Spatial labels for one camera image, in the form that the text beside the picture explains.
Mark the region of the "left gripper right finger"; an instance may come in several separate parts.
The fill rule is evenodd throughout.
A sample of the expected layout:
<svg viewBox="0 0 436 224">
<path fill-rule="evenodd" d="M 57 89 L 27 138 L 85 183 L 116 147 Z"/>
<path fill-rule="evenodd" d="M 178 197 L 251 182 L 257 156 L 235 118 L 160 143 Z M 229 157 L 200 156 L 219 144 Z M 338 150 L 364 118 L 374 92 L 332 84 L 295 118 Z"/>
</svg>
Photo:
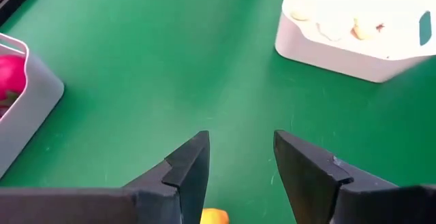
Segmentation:
<svg viewBox="0 0 436 224">
<path fill-rule="evenodd" d="M 283 130 L 275 159 L 297 223 L 434 223 L 435 186 L 399 187 Z"/>
</svg>

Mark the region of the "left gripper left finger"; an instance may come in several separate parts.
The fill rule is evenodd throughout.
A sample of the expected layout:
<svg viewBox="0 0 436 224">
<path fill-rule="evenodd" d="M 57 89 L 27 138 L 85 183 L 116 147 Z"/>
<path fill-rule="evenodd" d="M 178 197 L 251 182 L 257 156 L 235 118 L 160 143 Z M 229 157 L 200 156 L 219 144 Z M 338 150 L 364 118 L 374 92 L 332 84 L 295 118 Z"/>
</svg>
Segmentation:
<svg viewBox="0 0 436 224">
<path fill-rule="evenodd" d="M 119 188 L 1 188 L 2 223 L 199 223 L 210 163 L 200 131 Z"/>
</svg>

